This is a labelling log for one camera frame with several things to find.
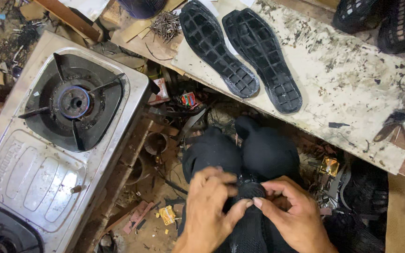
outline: black mesh shoe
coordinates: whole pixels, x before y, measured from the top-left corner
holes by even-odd
[[[341,0],[332,20],[332,26],[349,34],[369,30],[367,21],[377,15],[380,19],[382,0]]]
[[[387,54],[405,52],[405,0],[397,0],[390,7],[379,30],[378,47]]]

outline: wooden workbench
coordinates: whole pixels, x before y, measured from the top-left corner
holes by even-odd
[[[332,12],[329,12],[328,10],[317,7],[317,6],[310,5],[310,4],[306,3],[306,2],[297,1],[297,0],[273,0],[273,2],[281,4],[281,5],[285,6],[285,7],[293,9],[295,11],[304,13],[308,17],[316,19],[317,21],[323,22],[325,24],[329,24],[330,21],[332,20],[332,16],[333,16]],[[173,39],[168,44],[163,44],[161,42],[161,40],[159,38],[157,38],[157,37],[154,37],[154,35],[152,33],[147,34],[143,39],[140,38],[139,36],[136,36],[135,38],[133,38],[128,43],[125,43],[121,39],[120,33],[126,27],[130,26],[133,23],[133,20],[130,19],[125,12],[121,12],[121,13],[122,13],[122,15],[121,15],[121,17],[118,17],[118,20],[122,20],[122,22],[119,23],[120,29],[117,30],[114,33],[113,37],[112,37],[112,42],[113,43],[116,43],[117,45],[120,45],[120,46],[122,46],[122,47],[124,47],[126,49],[129,49],[129,50],[131,50],[131,51],[133,51],[135,53],[138,53],[138,54],[140,54],[140,55],[142,55],[142,56],[144,56],[144,57],[146,57],[146,58],[148,58],[150,60],[158,62],[158,63],[160,63],[160,64],[162,64],[162,65],[164,65],[166,67],[174,69],[180,74],[185,74],[186,76],[189,76],[190,78],[194,78],[197,81],[199,81],[199,82],[201,82],[201,83],[203,83],[203,84],[205,84],[205,85],[207,85],[209,87],[215,88],[216,90],[218,90],[218,91],[220,91],[220,92],[222,92],[222,93],[224,93],[224,94],[226,94],[228,96],[231,96],[231,97],[241,101],[240,98],[233,96],[229,92],[226,92],[225,90],[222,90],[222,89],[219,89],[219,88],[217,89],[217,87],[214,86],[211,82],[207,82],[207,80],[205,81],[202,78],[198,78],[198,77],[196,77],[194,75],[186,73],[185,71],[183,71],[181,69],[178,69],[178,68],[176,68],[175,66],[172,65],[172,60],[170,60],[170,59],[174,58],[177,55],[178,48],[179,48],[180,44],[182,43],[182,41],[184,39],[182,34],[179,35],[178,37],[176,37],[175,39]],[[374,36],[376,35],[375,31],[362,32],[362,33],[356,34],[355,36],[362,39],[363,41],[367,40],[367,43],[369,43],[369,44],[373,44],[374,43],[374,41],[373,41],[374,36],[373,35]],[[149,50],[146,48],[146,44],[148,45],[149,50],[154,54],[154,56],[150,54]],[[267,113],[273,115],[273,113],[270,113],[267,110],[263,109],[261,105],[251,104],[251,103],[248,103],[248,101],[244,101],[244,102],[246,104],[248,104],[248,105],[251,105],[251,106],[255,107],[258,110],[261,110],[261,111],[264,111],[264,112],[267,112]],[[303,129],[303,130],[305,130],[305,131],[307,131],[309,133],[312,133],[313,135],[316,135],[317,137],[321,137],[322,139],[326,140],[325,137],[323,138],[322,136],[318,136],[317,134],[314,134],[314,132],[312,132],[312,129],[310,129],[310,128],[303,128],[302,126],[297,125],[297,124],[296,124],[296,126],[300,127],[301,129]],[[394,140],[392,141],[392,143],[394,143],[396,146],[398,146],[398,147],[405,150],[405,133],[404,133],[403,130],[401,130],[399,132],[399,134],[397,134],[397,132],[398,131],[396,131],[396,133],[394,135],[394,138],[393,138]],[[338,143],[335,143],[335,144],[336,144],[336,146],[338,146],[338,147],[340,147],[342,149],[348,150],[348,148],[350,148],[350,147],[347,146],[348,142],[346,142],[345,146],[339,145]],[[361,157],[362,154],[355,153],[355,155]],[[401,168],[399,169],[399,173],[402,174],[402,175],[405,175],[405,160],[402,163]]]

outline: paper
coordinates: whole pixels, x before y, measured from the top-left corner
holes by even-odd
[[[95,21],[110,0],[59,0],[66,7],[80,11],[88,19]]]
[[[238,55],[237,51],[233,48],[233,45],[230,43],[228,37],[225,37],[225,43],[226,47],[228,48],[229,52],[231,52],[233,55]]]
[[[251,7],[255,0],[240,0],[240,2],[244,3],[246,6]]]

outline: fingernail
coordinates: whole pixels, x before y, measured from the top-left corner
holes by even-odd
[[[253,202],[252,200],[249,200],[249,201],[246,203],[246,208],[249,208],[250,206],[252,206],[252,204],[254,204],[254,202]]]
[[[254,205],[255,205],[258,209],[260,209],[260,208],[262,207],[262,199],[260,199],[260,198],[253,198],[252,200],[254,201]]]

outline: rubber sole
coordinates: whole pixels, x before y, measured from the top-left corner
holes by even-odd
[[[179,19],[190,48],[222,77],[234,95],[249,98],[258,91],[259,79],[229,52],[221,26],[209,9],[193,0],[182,8]]]
[[[278,112],[299,111],[301,93],[285,64],[278,39],[266,21],[246,8],[230,12],[222,23],[234,49],[256,69]]]

